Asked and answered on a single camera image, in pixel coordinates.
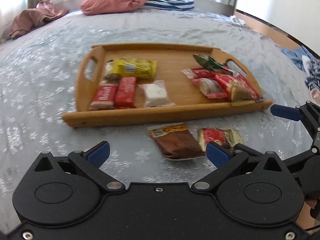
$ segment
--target wooden floor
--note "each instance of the wooden floor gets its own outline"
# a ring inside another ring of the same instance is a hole
[[[261,33],[265,36],[271,38],[275,43],[280,45],[281,47],[288,48],[288,49],[296,49],[299,47],[297,43],[292,41],[286,35],[278,32],[277,30],[265,25],[262,22],[259,22],[249,16],[241,14],[239,12],[235,12],[235,16],[239,19],[244,20],[244,22],[254,31]]]

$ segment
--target blue clothing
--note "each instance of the blue clothing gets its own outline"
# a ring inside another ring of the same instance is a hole
[[[147,0],[141,9],[187,11],[195,7],[193,0]]]
[[[283,48],[281,50],[291,61],[297,66],[298,69],[305,72],[306,70],[303,67],[302,56],[305,55],[310,59],[313,59],[313,55],[306,49],[304,46],[300,46],[295,50]]]

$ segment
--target striped pillow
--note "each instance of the striped pillow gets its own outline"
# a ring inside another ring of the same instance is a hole
[[[195,7],[193,0],[147,0],[141,9],[187,11]]]

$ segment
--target brown snack wrapper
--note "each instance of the brown snack wrapper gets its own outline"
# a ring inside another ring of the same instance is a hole
[[[230,150],[233,150],[237,143],[243,143],[241,136],[235,129],[201,128],[198,130],[198,142],[202,151],[205,152],[208,142],[211,141]]]
[[[148,132],[165,158],[187,160],[205,156],[197,140],[183,123],[149,127]]]

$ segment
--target wall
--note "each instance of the wall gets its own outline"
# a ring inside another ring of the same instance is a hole
[[[320,0],[238,0],[236,8],[277,26],[320,55]]]

